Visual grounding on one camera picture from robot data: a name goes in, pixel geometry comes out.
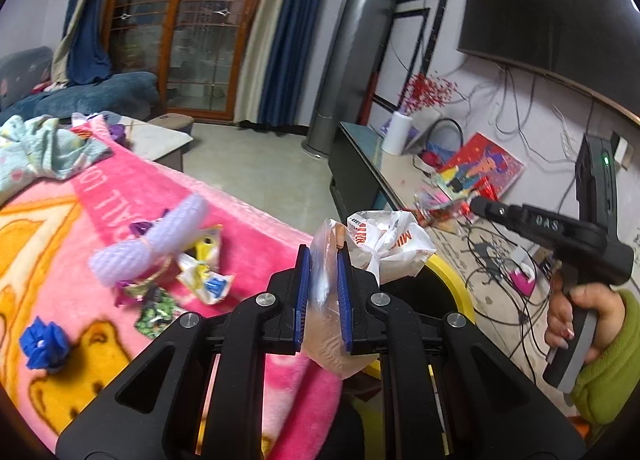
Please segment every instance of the green sleeve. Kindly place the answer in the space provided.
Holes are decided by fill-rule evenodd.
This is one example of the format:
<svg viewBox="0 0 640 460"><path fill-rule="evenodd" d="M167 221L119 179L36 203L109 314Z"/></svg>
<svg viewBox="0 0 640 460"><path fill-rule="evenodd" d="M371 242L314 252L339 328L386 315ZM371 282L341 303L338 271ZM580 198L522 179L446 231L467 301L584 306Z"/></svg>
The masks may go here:
<svg viewBox="0 0 640 460"><path fill-rule="evenodd" d="M640 305L628 290L620 290L625 321L620 333L578 376L571 397L580 415L597 432L613 422L640 379Z"/></svg>

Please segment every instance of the finger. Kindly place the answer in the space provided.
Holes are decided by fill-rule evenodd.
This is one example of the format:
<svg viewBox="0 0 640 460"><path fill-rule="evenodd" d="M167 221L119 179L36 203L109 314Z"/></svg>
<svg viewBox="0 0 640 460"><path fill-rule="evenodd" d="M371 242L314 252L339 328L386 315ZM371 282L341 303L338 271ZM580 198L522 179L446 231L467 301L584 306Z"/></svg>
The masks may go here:
<svg viewBox="0 0 640 460"><path fill-rule="evenodd" d="M598 350L596 347L592 346L587 350L587 354L584 357L584 364L593 363L602 352Z"/></svg>
<svg viewBox="0 0 640 460"><path fill-rule="evenodd" d="M559 292L562 290L562 272L556 270L551 277L551 290L554 292Z"/></svg>
<svg viewBox="0 0 640 460"><path fill-rule="evenodd" d="M582 308L594 308L600 315L610 315L624 310L620 294L601 283L588 283L573 287L572 301Z"/></svg>
<svg viewBox="0 0 640 460"><path fill-rule="evenodd" d="M563 337L564 339L573 339L574 326L572 323L565 323L560 321L556 316L551 313L546 315L546 326L556 335Z"/></svg>
<svg viewBox="0 0 640 460"><path fill-rule="evenodd" d="M569 349L569 343L549 329L545 331L545 343L552 348L563 348L564 350Z"/></svg>
<svg viewBox="0 0 640 460"><path fill-rule="evenodd" d="M554 292L549 298L549 312L564 323L574 320L574 309L571 302L562 292Z"/></svg>

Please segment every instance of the hand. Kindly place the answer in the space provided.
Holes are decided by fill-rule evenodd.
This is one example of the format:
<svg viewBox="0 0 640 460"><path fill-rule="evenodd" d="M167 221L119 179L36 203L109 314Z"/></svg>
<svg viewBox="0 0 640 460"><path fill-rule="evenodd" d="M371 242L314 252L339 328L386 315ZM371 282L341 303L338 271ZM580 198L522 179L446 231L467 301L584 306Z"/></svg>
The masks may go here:
<svg viewBox="0 0 640 460"><path fill-rule="evenodd" d="M545 342L551 347L569 347L568 340L574 338L572 321L574 314L569 299L562 293L562 277L556 274L551 279L552 294L546 314ZM588 283L572 288L571 300L581 308L598 311L598 325L593 343L587 352L585 364L592 363L617 337L625 321L625 304L620 294L602 283Z"/></svg>

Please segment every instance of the cartoon print blanket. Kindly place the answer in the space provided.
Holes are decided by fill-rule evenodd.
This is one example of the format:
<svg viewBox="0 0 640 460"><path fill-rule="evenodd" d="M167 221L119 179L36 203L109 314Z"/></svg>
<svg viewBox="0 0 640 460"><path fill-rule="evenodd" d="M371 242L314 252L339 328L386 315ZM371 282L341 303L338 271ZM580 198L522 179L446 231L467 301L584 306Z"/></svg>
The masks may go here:
<svg viewBox="0 0 640 460"><path fill-rule="evenodd" d="M206 306L175 282L187 310L228 312L266 289L271 274L294 265L310 237L222 191L140 159L110 141L99 117L95 136L114 156L67 182L41 180L0 209L0 382L40 439L57 436L150 340L134 323L140 309L116 308L91 274L97 250L129 236L129 223L153 220L190 192L210 204L207 222L223 225L221 273L235 274L233 297ZM72 351L56 374L28 370L18 346L36 316L62 326ZM313 459L326 438L340 380L304 355L268 356L262 448L270 459Z"/></svg>

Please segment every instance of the blue gripper pad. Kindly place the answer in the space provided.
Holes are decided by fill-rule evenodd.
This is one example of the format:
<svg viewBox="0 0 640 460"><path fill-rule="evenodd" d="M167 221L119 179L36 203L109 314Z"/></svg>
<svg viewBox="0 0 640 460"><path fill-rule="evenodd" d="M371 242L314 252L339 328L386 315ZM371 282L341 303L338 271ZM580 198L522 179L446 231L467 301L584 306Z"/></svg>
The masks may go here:
<svg viewBox="0 0 640 460"><path fill-rule="evenodd" d="M344 343L344 348L351 352L353 350L351 300L349 298L349 285L344 259L340 253L338 253L338 308L340 309L342 342Z"/></svg>
<svg viewBox="0 0 640 460"><path fill-rule="evenodd" d="M305 247L302 258L302 270L300 271L300 287L296 301L296 324L293 332L293 342L296 344L297 351L300 351L302 348L302 339L305 335L306 299L309 294L310 280L311 252L308 247Z"/></svg>

